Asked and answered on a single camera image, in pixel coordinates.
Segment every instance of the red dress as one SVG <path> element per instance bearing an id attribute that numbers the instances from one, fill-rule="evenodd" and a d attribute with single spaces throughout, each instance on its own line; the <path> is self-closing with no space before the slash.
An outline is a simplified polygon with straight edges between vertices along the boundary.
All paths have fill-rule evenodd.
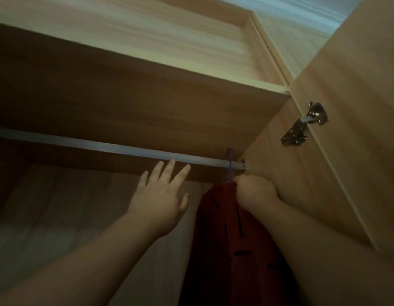
<path id="1" fill-rule="evenodd" d="M 179 305 L 296 305 L 292 273 L 269 232 L 236 201 L 236 184 L 214 185 L 197 210 Z"/>

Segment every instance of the door hinge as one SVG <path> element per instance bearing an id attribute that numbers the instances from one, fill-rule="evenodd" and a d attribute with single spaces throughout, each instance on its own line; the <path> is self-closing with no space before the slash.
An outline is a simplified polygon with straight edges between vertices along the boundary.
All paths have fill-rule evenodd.
<path id="1" fill-rule="evenodd" d="M 304 131 L 307 129 L 308 123 L 318 123 L 320 126 L 327 123 L 329 118 L 320 103 L 309 103 L 309 112 L 306 117 L 298 119 L 293 127 L 281 138 L 284 146 L 300 146 L 307 140 Z"/>

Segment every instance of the clothes rail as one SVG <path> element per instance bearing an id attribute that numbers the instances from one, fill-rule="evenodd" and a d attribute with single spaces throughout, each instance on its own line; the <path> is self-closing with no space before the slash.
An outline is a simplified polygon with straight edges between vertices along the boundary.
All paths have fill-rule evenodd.
<path id="1" fill-rule="evenodd" d="M 23 142 L 33 142 L 33 143 L 50 144 L 56 146 L 72 147 L 79 149 L 96 150 L 105 153 L 126 154 L 131 156 L 153 158 L 153 159 L 167 160 L 167 161 L 174 159 L 176 161 L 189 163 L 189 164 L 199 164 L 199 165 L 214 166 L 221 168 L 228 168 L 230 164 L 230 162 L 226 160 L 197 157 L 189 154 L 168 153 L 159 150 L 129 147 L 129 146 L 123 146 L 117 144 L 88 141 L 86 139 L 76 139 L 76 138 L 56 136 L 56 135 L 25 132 L 25 131 L 11 130 L 6 128 L 0 128 L 0 138 L 23 141 Z M 231 168 L 234 170 L 245 170 L 245 163 L 233 161 Z"/>

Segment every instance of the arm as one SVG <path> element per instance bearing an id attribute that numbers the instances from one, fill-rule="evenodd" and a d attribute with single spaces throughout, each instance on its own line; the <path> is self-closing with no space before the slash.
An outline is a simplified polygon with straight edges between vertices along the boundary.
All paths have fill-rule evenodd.
<path id="1" fill-rule="evenodd" d="M 278 199 L 270 181 L 240 176 L 237 200 L 269 231 L 315 305 L 394 305 L 394 263 Z"/>
<path id="2" fill-rule="evenodd" d="M 187 165 L 170 183 L 170 161 L 140 177 L 128 212 L 92 241 L 51 263 L 17 287 L 0 295 L 1 305 L 106 305 L 143 253 L 168 234 L 188 207 L 188 193 L 177 193 L 189 173 Z"/>

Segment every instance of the white ceiling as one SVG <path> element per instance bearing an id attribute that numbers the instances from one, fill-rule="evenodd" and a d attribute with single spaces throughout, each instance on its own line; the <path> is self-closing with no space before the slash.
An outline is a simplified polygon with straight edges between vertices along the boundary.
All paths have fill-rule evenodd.
<path id="1" fill-rule="evenodd" d="M 361 0 L 224 0 L 333 33 Z"/>

